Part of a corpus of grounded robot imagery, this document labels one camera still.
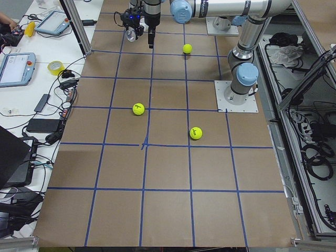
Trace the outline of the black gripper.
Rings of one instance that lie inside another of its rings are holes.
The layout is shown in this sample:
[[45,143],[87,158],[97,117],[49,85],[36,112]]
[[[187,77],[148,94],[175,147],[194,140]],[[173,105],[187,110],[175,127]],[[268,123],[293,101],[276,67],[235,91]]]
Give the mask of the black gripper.
[[[142,36],[144,27],[140,25],[142,10],[140,7],[128,8],[123,14],[121,14],[122,25],[125,31],[132,27],[136,33],[136,36]],[[148,28],[148,46],[150,49],[154,47],[155,39],[155,26]]]

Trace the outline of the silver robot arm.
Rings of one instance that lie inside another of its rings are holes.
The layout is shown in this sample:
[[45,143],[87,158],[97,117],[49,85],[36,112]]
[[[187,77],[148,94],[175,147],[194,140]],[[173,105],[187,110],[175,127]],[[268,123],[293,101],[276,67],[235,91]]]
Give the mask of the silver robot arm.
[[165,0],[130,0],[129,1],[129,7],[136,7],[136,6],[140,6],[141,4],[148,4],[148,5],[159,5],[161,3],[164,3]]
[[[162,1],[130,1],[121,13],[122,27],[129,41],[148,32],[148,44],[153,48],[155,29],[160,24]],[[237,45],[229,52],[228,63],[233,80],[225,89],[224,97],[231,104],[244,104],[254,95],[258,69],[253,56],[262,34],[272,17],[283,12],[290,1],[170,1],[170,12],[179,24],[192,18],[205,18],[210,35],[237,36]]]

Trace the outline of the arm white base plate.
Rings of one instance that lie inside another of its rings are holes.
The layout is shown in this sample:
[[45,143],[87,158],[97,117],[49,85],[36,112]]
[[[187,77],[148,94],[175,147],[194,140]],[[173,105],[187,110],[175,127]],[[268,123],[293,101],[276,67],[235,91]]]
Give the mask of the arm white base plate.
[[231,90],[231,81],[215,80],[215,92],[218,112],[258,113],[254,92],[250,88],[248,94],[239,95]]
[[206,17],[207,34],[209,36],[238,37],[237,26],[232,25],[228,18]]

